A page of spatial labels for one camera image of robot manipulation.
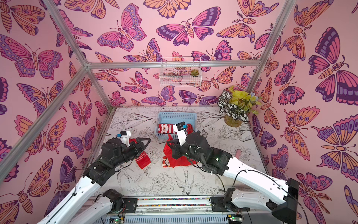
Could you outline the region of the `plain red sock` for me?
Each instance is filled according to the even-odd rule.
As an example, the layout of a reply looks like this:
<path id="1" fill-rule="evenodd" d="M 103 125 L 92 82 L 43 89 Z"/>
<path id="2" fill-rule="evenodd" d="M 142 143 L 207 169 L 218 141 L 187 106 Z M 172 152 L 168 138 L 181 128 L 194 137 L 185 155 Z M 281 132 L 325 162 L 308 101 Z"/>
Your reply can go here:
<path id="1" fill-rule="evenodd" d="M 165 145 L 164 149 L 163 149 L 163 153 L 165 156 L 163 156 L 162 159 L 162 167 L 163 168 L 175 168 L 175 167 L 179 167 L 179 166 L 191 166 L 191 162 L 189 162 L 187 160 L 186 157 L 182 156 L 179 159 L 174 159 L 172 157 L 172 150 L 169 146 Z"/>

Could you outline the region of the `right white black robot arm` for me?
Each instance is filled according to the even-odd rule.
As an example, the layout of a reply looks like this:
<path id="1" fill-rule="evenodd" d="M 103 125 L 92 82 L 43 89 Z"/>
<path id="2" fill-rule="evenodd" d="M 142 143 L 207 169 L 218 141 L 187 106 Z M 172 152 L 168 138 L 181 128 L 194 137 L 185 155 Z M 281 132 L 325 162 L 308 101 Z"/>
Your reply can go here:
<path id="1" fill-rule="evenodd" d="M 234 187 L 228 188 L 224 204 L 237 208 L 267 210 L 286 224 L 296 223 L 299 198 L 299 183 L 290 178 L 279 179 L 258 171 L 233 157 L 230 153 L 211 147 L 200 132 L 180 132 L 176 140 L 167 141 L 173 159 L 185 158 L 198 162 L 202 169 L 241 182 L 256 193 L 240 193 Z"/>

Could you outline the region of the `red patterned christmas sock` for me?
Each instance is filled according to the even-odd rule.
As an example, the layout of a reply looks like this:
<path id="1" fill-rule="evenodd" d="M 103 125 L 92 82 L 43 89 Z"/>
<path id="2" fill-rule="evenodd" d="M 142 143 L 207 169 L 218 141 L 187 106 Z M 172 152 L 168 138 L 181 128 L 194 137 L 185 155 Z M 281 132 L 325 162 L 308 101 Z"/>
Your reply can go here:
<path id="1" fill-rule="evenodd" d="M 151 160 L 145 152 L 143 145 L 138 143 L 135 139 L 130 139 L 129 150 L 130 154 L 141 169 L 146 168 L 151 163 Z"/>

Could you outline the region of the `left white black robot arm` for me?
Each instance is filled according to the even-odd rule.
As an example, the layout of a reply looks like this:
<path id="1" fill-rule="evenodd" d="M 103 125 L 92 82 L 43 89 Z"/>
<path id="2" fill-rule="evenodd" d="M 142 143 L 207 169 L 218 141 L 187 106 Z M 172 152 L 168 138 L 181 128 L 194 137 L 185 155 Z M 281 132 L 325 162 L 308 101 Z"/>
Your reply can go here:
<path id="1" fill-rule="evenodd" d="M 137 159 L 151 139 L 136 138 L 130 142 L 127 135 L 113 137 L 101 146 L 101 155 L 84 171 L 73 190 L 41 221 L 41 224 L 85 224 L 96 221 L 111 210 L 123 208 L 123 196 L 110 189 L 91 207 L 79 213 L 88 199 L 116 173 L 116 168 Z"/>

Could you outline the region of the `red white striped sock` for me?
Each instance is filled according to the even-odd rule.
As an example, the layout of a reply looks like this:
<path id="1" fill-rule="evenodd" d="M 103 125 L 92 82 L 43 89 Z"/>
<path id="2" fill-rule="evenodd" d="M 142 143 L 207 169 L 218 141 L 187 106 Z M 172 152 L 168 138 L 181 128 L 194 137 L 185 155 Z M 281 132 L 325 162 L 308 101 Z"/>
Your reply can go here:
<path id="1" fill-rule="evenodd" d="M 177 134 L 176 131 L 174 131 L 174 127 L 176 125 L 173 124 L 159 124 L 157 131 L 158 133 L 162 134 Z M 183 127 L 186 128 L 186 133 L 192 133 L 194 131 L 193 126 L 191 124 L 184 124 Z"/>

